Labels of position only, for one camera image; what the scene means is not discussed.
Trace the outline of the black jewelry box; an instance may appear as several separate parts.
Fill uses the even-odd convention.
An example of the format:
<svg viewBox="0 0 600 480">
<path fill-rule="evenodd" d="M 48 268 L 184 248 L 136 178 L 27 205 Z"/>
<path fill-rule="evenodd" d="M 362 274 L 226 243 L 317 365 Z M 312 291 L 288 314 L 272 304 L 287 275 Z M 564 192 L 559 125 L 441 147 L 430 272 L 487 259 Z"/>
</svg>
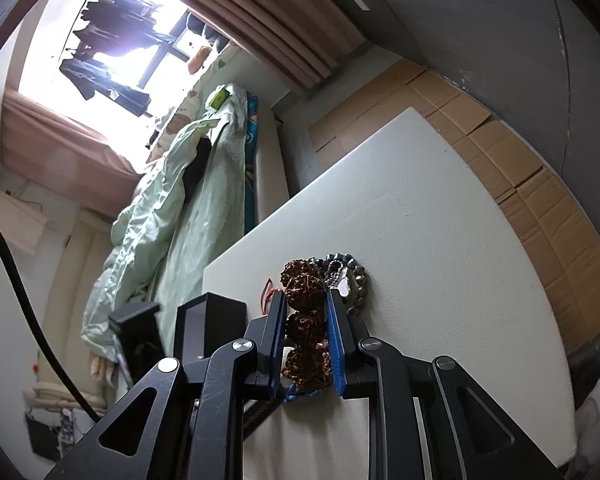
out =
<svg viewBox="0 0 600 480">
<path fill-rule="evenodd" d="M 176 310 L 173 356 L 182 364 L 210 358 L 223 344 L 244 336 L 246 328 L 244 302 L 206 292 Z"/>
</svg>

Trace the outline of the white foam board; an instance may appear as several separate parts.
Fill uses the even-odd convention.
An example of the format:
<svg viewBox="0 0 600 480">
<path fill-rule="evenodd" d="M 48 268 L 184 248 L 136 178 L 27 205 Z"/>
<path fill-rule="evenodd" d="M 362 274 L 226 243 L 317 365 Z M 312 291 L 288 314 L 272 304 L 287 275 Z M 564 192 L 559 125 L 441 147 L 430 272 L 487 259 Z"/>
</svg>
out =
<svg viewBox="0 0 600 480">
<path fill-rule="evenodd" d="M 521 242 L 429 122 L 406 110 L 210 263 L 207 292 L 261 311 L 294 259 L 344 252 L 367 274 L 370 332 L 452 356 L 556 465 L 577 449 L 562 337 Z"/>
</svg>

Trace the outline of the light green quilt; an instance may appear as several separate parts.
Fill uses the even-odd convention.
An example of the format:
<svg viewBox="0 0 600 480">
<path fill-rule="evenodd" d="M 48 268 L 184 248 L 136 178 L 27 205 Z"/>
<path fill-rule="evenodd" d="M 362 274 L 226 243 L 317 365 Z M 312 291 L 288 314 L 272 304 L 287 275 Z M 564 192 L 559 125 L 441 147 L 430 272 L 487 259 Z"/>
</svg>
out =
<svg viewBox="0 0 600 480">
<path fill-rule="evenodd" d="M 112 225 L 112 251 L 88 296 L 81 328 L 81 339 L 96 356 L 117 359 L 109 315 L 139 297 L 154 276 L 184 205 L 184 172 L 199 141 L 218 123 L 199 119 L 184 127 L 140 179 L 140 192 Z"/>
</svg>

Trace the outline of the bed with green sheet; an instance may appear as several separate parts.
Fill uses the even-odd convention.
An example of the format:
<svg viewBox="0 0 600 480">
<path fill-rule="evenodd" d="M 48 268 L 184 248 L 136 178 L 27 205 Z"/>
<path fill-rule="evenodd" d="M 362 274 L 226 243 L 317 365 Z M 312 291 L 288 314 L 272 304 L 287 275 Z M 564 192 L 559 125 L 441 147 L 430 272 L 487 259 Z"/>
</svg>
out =
<svg viewBox="0 0 600 480">
<path fill-rule="evenodd" d="M 195 119 L 219 123 L 184 172 L 184 205 L 166 254 L 142 294 L 129 301 L 160 304 L 166 352 L 173 351 L 176 310 L 201 294 L 207 266 L 289 198 L 272 110 L 238 84 L 225 87 L 230 97 L 221 108 Z"/>
</svg>

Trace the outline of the patterned pillow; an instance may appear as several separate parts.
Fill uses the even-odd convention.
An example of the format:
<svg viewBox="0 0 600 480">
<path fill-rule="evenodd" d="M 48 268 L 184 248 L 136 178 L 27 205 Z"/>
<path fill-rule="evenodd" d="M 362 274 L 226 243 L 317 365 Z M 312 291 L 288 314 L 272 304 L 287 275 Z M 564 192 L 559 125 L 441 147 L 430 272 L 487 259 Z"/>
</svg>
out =
<svg viewBox="0 0 600 480">
<path fill-rule="evenodd" d="M 176 135 L 188 124 L 193 122 L 201 109 L 201 92 L 208 80 L 212 77 L 213 70 L 203 72 L 201 76 L 193 83 L 186 84 L 184 90 L 178 96 L 180 99 L 176 105 L 166 114 L 166 118 L 160 122 L 158 136 L 150 144 L 150 151 L 146 162 L 154 162 L 170 148 Z"/>
</svg>

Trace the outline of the green box on bed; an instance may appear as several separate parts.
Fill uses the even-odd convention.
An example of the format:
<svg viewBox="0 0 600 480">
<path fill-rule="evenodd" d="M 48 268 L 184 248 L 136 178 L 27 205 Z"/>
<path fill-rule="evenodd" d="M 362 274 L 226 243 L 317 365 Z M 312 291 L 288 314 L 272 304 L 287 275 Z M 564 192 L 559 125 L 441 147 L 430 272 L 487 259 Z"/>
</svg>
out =
<svg viewBox="0 0 600 480">
<path fill-rule="evenodd" d="M 216 88 L 209 96 L 207 107 L 217 112 L 224 102 L 230 97 L 230 92 L 225 86 Z"/>
</svg>

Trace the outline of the flattened cardboard sheets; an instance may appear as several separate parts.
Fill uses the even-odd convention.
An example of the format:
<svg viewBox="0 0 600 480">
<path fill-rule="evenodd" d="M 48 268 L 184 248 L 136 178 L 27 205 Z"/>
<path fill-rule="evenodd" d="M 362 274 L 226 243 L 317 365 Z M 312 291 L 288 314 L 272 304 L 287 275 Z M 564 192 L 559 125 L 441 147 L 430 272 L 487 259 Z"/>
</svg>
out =
<svg viewBox="0 0 600 480">
<path fill-rule="evenodd" d="M 566 351 L 600 337 L 600 237 L 556 174 L 504 122 L 422 66 L 400 60 L 314 122 L 330 167 L 414 108 L 466 162 L 504 212 L 545 289 Z"/>
</svg>

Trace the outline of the pink curtain left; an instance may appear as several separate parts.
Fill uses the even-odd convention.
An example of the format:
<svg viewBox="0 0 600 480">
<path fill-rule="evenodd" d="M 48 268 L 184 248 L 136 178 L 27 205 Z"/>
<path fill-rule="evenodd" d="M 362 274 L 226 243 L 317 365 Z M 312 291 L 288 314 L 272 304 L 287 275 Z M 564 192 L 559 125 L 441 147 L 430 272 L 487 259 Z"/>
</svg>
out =
<svg viewBox="0 0 600 480">
<path fill-rule="evenodd" d="M 21 177 L 112 218 L 131 203 L 140 180 L 100 133 L 11 88 L 2 103 L 1 162 Z"/>
</svg>

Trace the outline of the pink curtain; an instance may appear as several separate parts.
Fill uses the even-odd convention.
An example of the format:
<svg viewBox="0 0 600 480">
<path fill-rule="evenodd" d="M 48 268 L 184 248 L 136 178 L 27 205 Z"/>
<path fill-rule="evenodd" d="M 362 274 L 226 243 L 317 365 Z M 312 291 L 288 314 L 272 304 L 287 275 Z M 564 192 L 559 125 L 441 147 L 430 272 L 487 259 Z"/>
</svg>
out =
<svg viewBox="0 0 600 480">
<path fill-rule="evenodd" d="M 2 103 L 1 162 L 21 177 L 112 218 L 131 203 L 140 180 L 100 133 L 11 88 Z"/>
<path fill-rule="evenodd" d="M 332 0 L 180 0 L 291 91 L 327 79 L 365 38 Z"/>
</svg>

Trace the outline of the pink curtain right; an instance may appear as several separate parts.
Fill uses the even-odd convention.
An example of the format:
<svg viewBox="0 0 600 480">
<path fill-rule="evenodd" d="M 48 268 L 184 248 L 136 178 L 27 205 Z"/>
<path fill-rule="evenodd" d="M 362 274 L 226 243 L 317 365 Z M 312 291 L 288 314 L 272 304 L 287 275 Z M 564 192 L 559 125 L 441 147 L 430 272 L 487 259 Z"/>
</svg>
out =
<svg viewBox="0 0 600 480">
<path fill-rule="evenodd" d="M 327 79 L 365 38 L 332 0 L 180 0 L 291 91 Z"/>
</svg>

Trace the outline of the hanging dark clothes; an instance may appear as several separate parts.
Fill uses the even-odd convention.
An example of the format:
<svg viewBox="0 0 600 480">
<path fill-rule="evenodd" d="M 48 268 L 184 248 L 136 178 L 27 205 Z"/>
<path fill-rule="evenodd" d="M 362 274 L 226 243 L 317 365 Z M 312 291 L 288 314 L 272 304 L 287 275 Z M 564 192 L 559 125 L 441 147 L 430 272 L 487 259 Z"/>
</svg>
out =
<svg viewBox="0 0 600 480">
<path fill-rule="evenodd" d="M 59 65 L 84 100 L 99 93 L 136 117 L 147 112 L 149 94 L 114 76 L 96 56 L 121 58 L 134 50 L 172 44 L 173 36 L 155 30 L 156 9 L 147 0 L 95 0 L 84 6 L 80 19 L 85 26 L 72 32 L 78 46 Z"/>
</svg>

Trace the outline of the white wall switch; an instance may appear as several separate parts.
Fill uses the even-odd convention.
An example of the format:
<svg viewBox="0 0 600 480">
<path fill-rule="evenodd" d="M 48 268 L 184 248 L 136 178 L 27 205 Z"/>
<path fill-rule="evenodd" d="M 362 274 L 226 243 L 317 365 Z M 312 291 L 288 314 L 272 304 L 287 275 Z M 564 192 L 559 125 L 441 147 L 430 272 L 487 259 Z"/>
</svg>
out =
<svg viewBox="0 0 600 480">
<path fill-rule="evenodd" d="M 364 0 L 353 0 L 353 2 L 363 11 L 370 12 L 370 7 L 366 4 Z"/>
</svg>

